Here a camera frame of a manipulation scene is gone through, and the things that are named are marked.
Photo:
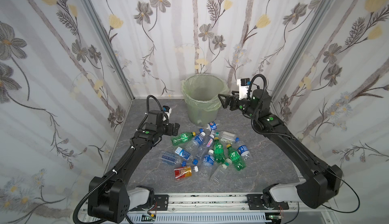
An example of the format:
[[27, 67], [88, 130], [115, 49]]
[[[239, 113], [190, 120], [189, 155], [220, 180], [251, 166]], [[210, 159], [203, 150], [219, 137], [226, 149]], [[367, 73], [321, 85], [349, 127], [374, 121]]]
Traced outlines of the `green bottle yellow cap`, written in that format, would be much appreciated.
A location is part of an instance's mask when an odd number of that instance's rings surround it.
[[192, 138], [194, 138], [197, 134], [195, 132], [184, 132], [175, 137], [172, 137], [171, 142], [173, 146], [178, 146], [183, 143], [187, 143]]

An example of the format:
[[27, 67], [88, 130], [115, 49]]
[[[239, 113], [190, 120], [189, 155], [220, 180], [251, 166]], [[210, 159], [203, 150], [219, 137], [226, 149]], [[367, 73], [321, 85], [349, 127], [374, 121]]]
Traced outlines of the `crushed blue label bottle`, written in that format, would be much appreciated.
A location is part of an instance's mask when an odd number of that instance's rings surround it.
[[174, 151], [174, 153], [185, 160], [191, 159], [191, 154], [181, 147], [177, 147], [176, 150]]

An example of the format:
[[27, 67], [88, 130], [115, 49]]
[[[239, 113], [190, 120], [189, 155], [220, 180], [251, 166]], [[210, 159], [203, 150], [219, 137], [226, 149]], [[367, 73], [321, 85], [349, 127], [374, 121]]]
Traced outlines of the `crushed bottle blue cap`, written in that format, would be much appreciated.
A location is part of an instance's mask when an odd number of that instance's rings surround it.
[[178, 166], [178, 167], [185, 167], [189, 165], [198, 165], [198, 160], [185, 160], [179, 155], [171, 152], [162, 152], [160, 154], [160, 159], [163, 163], [171, 165], [171, 166]]

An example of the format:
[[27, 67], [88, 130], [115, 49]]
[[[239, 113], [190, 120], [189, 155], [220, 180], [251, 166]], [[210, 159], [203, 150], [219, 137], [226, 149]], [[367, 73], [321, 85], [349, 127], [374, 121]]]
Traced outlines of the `clear crushed bottle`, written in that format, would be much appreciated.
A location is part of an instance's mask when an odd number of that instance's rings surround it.
[[219, 140], [225, 143], [234, 143], [236, 141], [236, 134], [222, 131], [218, 133]]

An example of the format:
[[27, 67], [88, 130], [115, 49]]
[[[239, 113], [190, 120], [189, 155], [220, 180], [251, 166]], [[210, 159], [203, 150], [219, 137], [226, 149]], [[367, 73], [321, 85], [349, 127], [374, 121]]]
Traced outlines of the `clear bottle white cap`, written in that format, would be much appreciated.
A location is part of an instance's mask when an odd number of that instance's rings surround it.
[[214, 185], [219, 185], [225, 179], [228, 173], [228, 168], [232, 164], [232, 161], [227, 158], [224, 163], [222, 163], [213, 175], [210, 177], [210, 181]]

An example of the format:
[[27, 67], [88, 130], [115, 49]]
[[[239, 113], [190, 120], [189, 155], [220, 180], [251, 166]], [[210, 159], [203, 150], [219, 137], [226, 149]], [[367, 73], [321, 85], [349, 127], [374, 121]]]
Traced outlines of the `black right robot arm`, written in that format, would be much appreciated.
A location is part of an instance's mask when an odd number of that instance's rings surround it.
[[324, 206], [334, 198], [344, 183], [343, 172], [337, 165], [330, 166], [311, 152], [288, 129], [285, 122], [270, 111], [271, 96], [267, 80], [262, 74], [245, 78], [238, 91], [218, 94], [223, 108], [240, 110], [250, 119], [252, 129], [278, 146], [293, 162], [303, 180], [294, 184], [273, 184], [262, 192], [261, 202], [275, 208], [282, 202], [302, 202], [311, 209]]

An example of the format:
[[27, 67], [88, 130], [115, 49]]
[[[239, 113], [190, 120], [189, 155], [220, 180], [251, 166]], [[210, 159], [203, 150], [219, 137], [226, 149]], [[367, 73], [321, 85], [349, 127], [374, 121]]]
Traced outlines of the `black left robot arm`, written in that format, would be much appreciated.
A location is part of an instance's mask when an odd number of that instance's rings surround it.
[[130, 147], [102, 177], [94, 177], [89, 183], [89, 192], [80, 200], [73, 212], [73, 222], [80, 224], [79, 212], [88, 204], [88, 215], [95, 217], [95, 223], [121, 223], [128, 211], [148, 203], [150, 189], [137, 187], [127, 190], [127, 184], [139, 163], [154, 148], [163, 136], [177, 136], [180, 125], [170, 123], [169, 116], [160, 103], [158, 110], [150, 109], [150, 99], [146, 98], [146, 114], [139, 124], [134, 136], [130, 139]]

